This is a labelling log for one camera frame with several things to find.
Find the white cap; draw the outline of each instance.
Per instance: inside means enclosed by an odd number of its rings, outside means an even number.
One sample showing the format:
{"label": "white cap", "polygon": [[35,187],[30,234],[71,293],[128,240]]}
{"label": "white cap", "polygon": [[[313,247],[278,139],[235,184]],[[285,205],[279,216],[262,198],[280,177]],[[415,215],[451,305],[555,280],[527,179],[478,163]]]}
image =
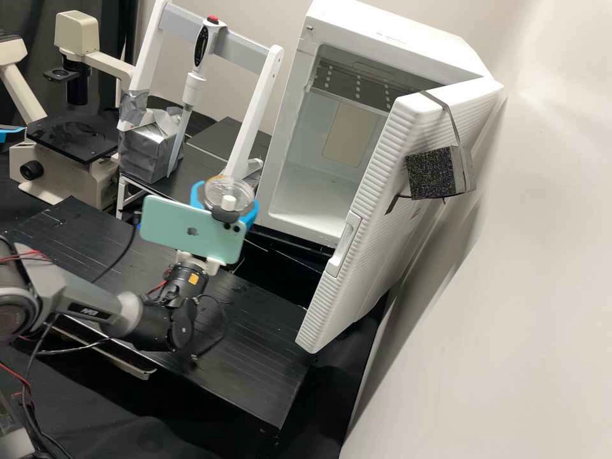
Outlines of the white cap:
{"label": "white cap", "polygon": [[221,208],[231,212],[236,208],[236,198],[231,194],[224,194],[221,198]]}

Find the gray tape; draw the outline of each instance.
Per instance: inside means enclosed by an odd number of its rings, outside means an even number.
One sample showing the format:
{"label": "gray tape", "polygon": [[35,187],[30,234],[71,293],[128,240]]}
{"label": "gray tape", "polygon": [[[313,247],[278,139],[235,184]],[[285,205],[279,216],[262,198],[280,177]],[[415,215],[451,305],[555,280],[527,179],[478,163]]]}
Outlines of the gray tape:
{"label": "gray tape", "polygon": [[134,126],[139,125],[143,116],[147,113],[148,98],[149,92],[145,89],[124,92],[119,105],[119,119]]}

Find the wire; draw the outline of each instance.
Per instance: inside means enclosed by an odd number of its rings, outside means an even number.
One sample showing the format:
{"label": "wire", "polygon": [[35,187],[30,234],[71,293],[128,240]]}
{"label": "wire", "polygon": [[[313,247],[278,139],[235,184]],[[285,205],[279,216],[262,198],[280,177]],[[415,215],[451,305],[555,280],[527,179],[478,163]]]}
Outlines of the wire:
{"label": "wire", "polygon": [[8,263],[9,261],[16,261],[20,259],[35,259],[35,260],[41,261],[40,258],[35,258],[34,256],[41,256],[43,257],[43,259],[50,261],[49,257],[40,251],[29,251],[29,252],[23,252],[21,254],[15,254],[15,255],[4,257],[4,258],[0,258],[0,263]]}
{"label": "wire", "polygon": [[42,355],[42,356],[51,356],[51,355],[59,355],[59,354],[68,354],[68,353],[72,353],[75,351],[83,351],[84,349],[90,349],[92,347],[97,346],[98,344],[102,344],[106,341],[112,340],[112,338],[104,338],[98,341],[95,341],[91,344],[87,344],[86,346],[80,346],[80,347],[71,347],[69,349],[56,349],[53,351],[38,351],[38,353],[36,355]]}
{"label": "wire", "polygon": [[147,295],[150,295],[151,293],[156,292],[157,290],[161,289],[164,285],[166,285],[166,283],[168,283],[167,280],[162,280],[159,284],[157,284],[155,287],[149,290],[147,292]]}
{"label": "wire", "polygon": [[129,241],[127,241],[126,246],[123,248],[123,250],[121,251],[121,253],[117,257],[117,259],[113,263],[108,265],[100,274],[98,274],[94,278],[94,280],[91,281],[92,284],[95,284],[97,281],[99,281],[100,278],[102,278],[102,276],[104,276],[104,274],[109,272],[125,256],[125,254],[128,253],[128,250],[131,247],[132,242],[134,242],[134,237],[135,236],[136,236],[136,226],[132,225],[132,234],[130,234]]}
{"label": "wire", "polygon": [[19,373],[17,373],[16,371],[12,370],[9,366],[5,365],[2,362],[0,362],[0,368],[2,368],[3,370],[7,371],[13,377],[16,377],[19,381],[21,381],[22,385],[24,385],[27,388],[27,391],[31,392],[32,388],[30,387],[30,382],[26,378],[24,378]]}
{"label": "wire", "polygon": [[225,337],[225,335],[228,334],[228,330],[230,328],[230,322],[228,321],[228,315],[225,312],[225,307],[221,304],[222,302],[220,302],[218,299],[216,299],[214,296],[208,295],[206,293],[200,293],[199,295],[195,296],[195,299],[199,299],[199,298],[210,298],[211,300],[213,300],[217,306],[219,307],[219,310],[221,311],[221,316],[222,316],[222,320],[223,320],[223,325],[224,325],[224,330],[223,330],[223,335],[221,335],[221,337],[216,340],[213,341],[212,343],[210,343],[210,345],[204,349],[199,349],[198,350],[198,354],[197,356],[200,357],[201,355],[207,353],[209,350],[211,350],[213,347],[215,347],[218,343],[221,342],[221,340]]}
{"label": "wire", "polygon": [[[45,340],[45,337],[48,335],[48,333],[51,331],[51,328],[53,327],[53,325],[55,324],[55,322],[57,321],[57,319],[59,318],[60,314],[56,314],[53,319],[51,319],[48,323],[47,323],[47,328],[45,328],[45,331],[43,331],[43,334],[40,335],[40,338],[38,339],[38,342],[36,343],[34,350],[32,351],[32,353],[30,354],[30,358],[27,361],[27,366],[25,368],[25,373],[24,373],[24,379],[27,380],[27,378],[30,375],[30,370],[32,369],[32,364],[34,363],[34,359],[36,358],[36,355],[38,354],[38,351],[40,350],[40,347],[43,344],[43,341]],[[38,425],[37,422],[35,422],[36,419],[36,415],[33,412],[30,412],[30,410],[27,407],[26,404],[26,391],[25,389],[27,388],[27,386],[23,383],[22,381],[22,391],[21,391],[21,404],[22,407],[24,409],[24,413],[25,413],[25,419],[27,421],[27,424],[29,425],[30,429],[38,436],[39,441],[44,444],[44,442],[42,441],[42,438],[45,438],[46,440],[50,441],[57,449],[59,449],[62,454],[66,457],[66,459],[73,459],[72,455],[68,452],[68,450],[66,448],[64,448],[64,446],[62,446],[62,444],[55,440],[51,435],[43,432],[43,430],[40,428],[40,426]],[[32,395],[30,394],[30,399],[32,402],[32,405],[34,404],[34,400],[32,398]]]}

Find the slotted black surface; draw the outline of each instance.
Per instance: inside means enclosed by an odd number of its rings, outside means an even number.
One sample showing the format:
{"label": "slotted black surface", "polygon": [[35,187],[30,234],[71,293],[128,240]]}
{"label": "slotted black surface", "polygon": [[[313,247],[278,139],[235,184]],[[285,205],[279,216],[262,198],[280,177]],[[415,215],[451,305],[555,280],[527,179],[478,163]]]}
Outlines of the slotted black surface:
{"label": "slotted black surface", "polygon": [[130,227],[70,197],[4,235],[44,252],[62,268],[93,281],[129,242]]}
{"label": "slotted black surface", "polygon": [[[130,233],[130,225],[68,198],[6,235],[91,280],[120,254]],[[148,291],[173,259],[173,250],[137,235],[123,259],[97,284],[114,293]],[[144,355],[280,428],[310,363],[310,356],[293,342],[305,311],[225,271],[211,278],[206,294],[222,302],[229,328],[197,366],[173,354]],[[196,329],[206,332],[201,324]]]}

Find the white wall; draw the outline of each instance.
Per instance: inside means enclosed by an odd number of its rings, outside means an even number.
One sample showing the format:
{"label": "white wall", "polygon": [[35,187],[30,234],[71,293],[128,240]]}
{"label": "white wall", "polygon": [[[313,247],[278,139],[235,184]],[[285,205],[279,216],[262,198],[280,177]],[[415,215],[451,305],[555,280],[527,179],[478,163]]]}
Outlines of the white wall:
{"label": "white wall", "polygon": [[[459,34],[469,43],[478,41],[476,50],[488,65],[493,65],[499,60],[499,48],[507,41],[516,20],[516,5],[525,1],[497,2],[496,7],[489,0],[368,0],[366,3]],[[153,3],[154,0],[140,2],[141,39]],[[271,133],[311,0],[174,0],[174,3],[203,16],[216,14],[237,33],[266,46],[278,44],[285,49],[282,68],[261,124],[263,131]],[[462,3],[469,3],[469,8]],[[488,20],[494,14],[504,17],[506,23],[502,27]],[[474,39],[481,36],[495,38]],[[192,52],[192,45],[169,34],[166,36],[153,79],[153,94],[180,102],[185,75],[191,69]],[[211,60],[215,65],[207,72],[208,82],[196,110],[215,119],[231,116],[242,120],[255,88],[256,75],[216,56]]]}
{"label": "white wall", "polygon": [[342,458],[612,455],[612,5],[490,3],[468,41],[509,98],[479,191],[405,279]]}

